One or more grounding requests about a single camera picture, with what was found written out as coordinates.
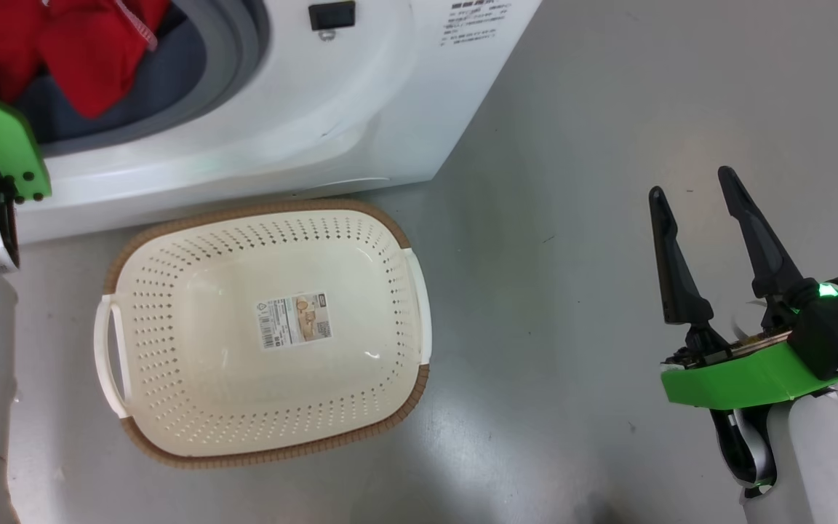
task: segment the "basket label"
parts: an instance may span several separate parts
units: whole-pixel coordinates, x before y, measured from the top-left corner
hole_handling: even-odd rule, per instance
[[[281,349],[332,337],[329,304],[324,293],[277,298],[254,305],[260,347]]]

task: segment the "washing machine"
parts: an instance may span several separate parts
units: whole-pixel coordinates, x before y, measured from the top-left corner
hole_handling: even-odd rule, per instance
[[[47,76],[15,103],[53,188],[21,241],[428,180],[539,3],[174,0],[99,119]]]

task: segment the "washing machine drum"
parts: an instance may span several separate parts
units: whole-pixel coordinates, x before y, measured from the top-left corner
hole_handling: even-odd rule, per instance
[[[250,80],[267,46],[259,0],[173,0],[131,90],[96,119],[73,109],[52,76],[34,79],[14,106],[46,156],[114,146],[209,113]]]

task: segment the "green led light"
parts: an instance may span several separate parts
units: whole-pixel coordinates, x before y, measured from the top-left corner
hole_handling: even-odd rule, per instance
[[[831,283],[821,283],[821,296],[838,296],[838,291]]]

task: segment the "product sticker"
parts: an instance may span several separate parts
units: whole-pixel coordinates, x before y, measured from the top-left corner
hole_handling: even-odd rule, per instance
[[[465,0],[452,3],[451,7],[442,24],[440,47],[495,39],[512,3],[509,0]]]
[[[261,301],[255,306],[260,347],[281,349],[332,337],[329,304],[324,293]]]

